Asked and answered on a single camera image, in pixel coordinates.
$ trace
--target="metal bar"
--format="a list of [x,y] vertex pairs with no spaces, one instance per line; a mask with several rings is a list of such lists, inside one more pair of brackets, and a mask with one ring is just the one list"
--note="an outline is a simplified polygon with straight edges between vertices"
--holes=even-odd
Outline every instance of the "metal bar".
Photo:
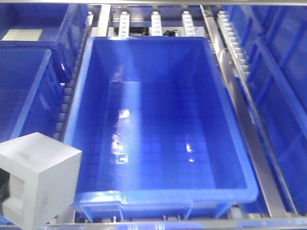
[[111,12],[110,4],[101,5],[98,27],[97,27],[97,36],[99,37],[106,37],[107,35],[107,28],[108,28],[107,26],[109,23],[110,12]]
[[[299,213],[298,213],[298,211],[297,211],[297,209],[294,205],[294,202],[293,202],[293,199],[291,197],[289,188],[288,188],[286,181],[283,177],[283,173],[282,173],[282,170],[281,170],[280,165],[278,163],[278,160],[276,158],[276,154],[275,154],[273,145],[272,145],[270,138],[269,138],[269,135],[268,135],[263,123],[262,123],[262,120],[260,118],[258,110],[257,110],[255,103],[253,101],[253,98],[250,94],[248,85],[246,83],[246,77],[248,76],[249,72],[246,69],[247,65],[246,65],[242,50],[239,50],[238,49],[239,47],[234,45],[234,43],[236,43],[236,42],[234,42],[235,39],[236,39],[235,33],[233,31],[234,29],[232,28],[233,27],[232,23],[229,22],[229,20],[228,20],[227,12],[220,11],[218,13],[218,23],[220,25],[220,28],[221,28],[222,34],[224,36],[224,40],[226,41],[229,52],[230,52],[232,59],[235,63],[235,67],[238,71],[238,74],[239,74],[239,77],[240,77],[240,82],[241,82],[241,85],[243,86],[243,89],[244,89],[245,95],[247,97],[248,103],[249,103],[249,105],[252,109],[252,114],[254,116],[254,119],[256,120],[256,123],[259,127],[259,130],[260,130],[260,133],[262,135],[262,138],[264,139],[265,145],[269,150],[270,158],[273,162],[274,170],[277,173],[278,180],[282,185],[283,192],[286,196],[286,199],[287,199],[291,209],[293,210],[294,214],[298,216]],[[273,78],[273,76],[271,76],[269,78],[269,81],[266,83],[267,85],[270,84],[270,82],[272,81],[272,78]]]
[[152,13],[152,36],[162,36],[161,15],[158,11]]
[[234,76],[231,66],[229,65],[227,54],[219,35],[216,22],[213,18],[210,7],[206,10],[201,6],[201,11],[217,55],[217,60],[221,72],[232,99],[234,109],[241,126],[242,134],[253,163],[260,189],[263,193],[266,206],[271,217],[286,217],[286,210],[283,206],[282,199],[275,184],[272,172],[267,159],[264,155],[257,132],[252,124],[249,111],[246,107],[244,98]]
[[194,23],[190,12],[183,11],[181,17],[182,17],[182,24],[184,27],[184,36],[195,37]]
[[130,15],[127,11],[123,11],[120,15],[119,20],[119,37],[129,37],[129,27],[130,27]]
[[87,3],[112,5],[307,5],[306,0],[0,0],[0,3]]

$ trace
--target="metal frame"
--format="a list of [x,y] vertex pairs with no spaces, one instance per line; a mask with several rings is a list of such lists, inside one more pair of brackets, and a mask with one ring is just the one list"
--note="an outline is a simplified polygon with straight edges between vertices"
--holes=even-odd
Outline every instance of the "metal frame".
[[113,5],[307,5],[306,0],[0,0],[5,3],[87,3],[87,4],[113,4]]

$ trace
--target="storage rack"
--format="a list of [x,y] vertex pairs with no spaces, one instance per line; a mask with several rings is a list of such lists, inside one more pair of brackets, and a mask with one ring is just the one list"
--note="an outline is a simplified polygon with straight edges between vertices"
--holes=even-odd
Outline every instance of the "storage rack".
[[[68,2],[68,0],[0,0],[2,2]],[[70,229],[70,230],[112,230],[118,226],[126,225],[127,229],[138,229],[138,225],[141,224],[152,224],[153,229],[163,229],[163,223],[167,222],[178,222],[178,223],[197,223],[201,224],[205,229],[306,229],[307,228],[307,217],[300,216],[295,209],[295,206],[291,202],[291,196],[287,193],[286,185],[284,184],[284,193],[290,203],[292,212],[287,212],[282,198],[277,189],[276,183],[273,178],[273,174],[269,167],[268,161],[262,150],[261,143],[259,141],[257,132],[255,130],[252,118],[249,114],[248,108],[242,96],[241,89],[237,83],[234,73],[240,76],[241,82],[244,83],[244,77],[248,69],[244,66],[244,60],[238,52],[235,52],[235,46],[231,38],[227,35],[226,27],[229,26],[227,23],[227,15],[220,13],[216,16],[212,13],[211,8],[207,4],[231,4],[237,1],[203,1],[203,0],[74,0],[77,3],[90,3],[92,10],[94,10],[94,22],[92,24],[93,17],[89,19],[89,29],[92,29],[92,35],[96,36],[107,36],[114,27],[118,28],[118,35],[125,37],[129,35],[129,24],[131,27],[152,27],[151,35],[161,35],[163,25],[171,25],[171,27],[183,28],[183,34],[185,36],[194,36],[194,26],[203,27],[206,36],[212,44],[212,51],[216,55],[216,59],[223,76],[225,86],[228,89],[230,97],[232,99],[234,109],[241,127],[242,134],[250,158],[257,176],[257,180],[260,185],[260,190],[263,194],[266,208],[268,213],[242,213],[240,206],[233,207],[222,219],[191,219],[182,220],[181,217],[167,217],[163,216],[161,219],[130,219],[127,222],[119,222],[114,217],[110,217],[109,220],[101,219],[95,223],[90,223],[88,219],[76,219],[75,211],[73,208],[68,208],[63,213],[59,214],[56,218],[47,224],[44,229],[46,230],[59,230],[59,229]],[[169,17],[161,17],[159,14],[159,6],[173,5],[172,7],[179,8],[177,15],[169,15]],[[201,14],[190,11],[189,5],[200,5]],[[270,1],[255,1],[247,0],[244,4],[287,4],[287,5],[307,5],[304,0],[279,0],[277,2]],[[152,8],[151,12],[148,11],[137,11],[134,5],[150,5]],[[89,30],[84,35],[84,42],[89,36]],[[54,138],[62,140],[65,132],[65,123],[69,115],[69,106],[72,102],[73,91],[76,81],[78,80],[78,71],[81,65],[81,56],[84,48],[80,48],[80,55],[75,64],[75,72],[70,83],[66,84],[66,101],[63,107],[66,107],[64,115],[62,114],[59,119],[57,134]],[[253,101],[248,94],[246,85],[243,84],[245,94],[253,105]],[[279,176],[279,182],[283,184],[282,175]],[[15,226],[0,226],[0,229],[17,229]]]

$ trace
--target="blue storage bin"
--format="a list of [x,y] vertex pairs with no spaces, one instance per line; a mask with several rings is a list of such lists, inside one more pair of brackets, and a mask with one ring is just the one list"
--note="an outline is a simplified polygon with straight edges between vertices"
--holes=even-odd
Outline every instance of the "blue storage bin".
[[240,46],[250,58],[255,52],[255,39],[267,33],[277,6],[226,5],[224,9],[235,27]]
[[64,89],[44,48],[0,48],[0,142],[40,132],[52,136]]
[[299,212],[307,212],[307,113],[264,42],[247,79]]
[[220,217],[258,188],[207,39],[90,38],[64,142],[81,217]]
[[52,50],[60,82],[68,82],[86,27],[85,4],[0,4],[0,46]]
[[307,7],[279,7],[266,44],[307,112]]

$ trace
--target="stacked blue crate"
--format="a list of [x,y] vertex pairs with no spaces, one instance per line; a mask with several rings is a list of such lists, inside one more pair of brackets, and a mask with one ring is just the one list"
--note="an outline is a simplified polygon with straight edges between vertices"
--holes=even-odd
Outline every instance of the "stacked blue crate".
[[59,81],[69,82],[87,15],[85,4],[0,4],[0,46],[51,49]]
[[[247,83],[295,206],[304,214],[307,212],[307,191],[302,188],[307,177],[307,8],[235,7],[240,11],[248,7],[262,26],[262,33],[253,37]],[[226,10],[237,31],[244,30],[240,24],[248,24],[253,18],[250,14],[236,15],[228,6]],[[239,17],[244,22],[236,22]]]
[[64,89],[44,48],[0,48],[0,142],[40,132],[53,136]]

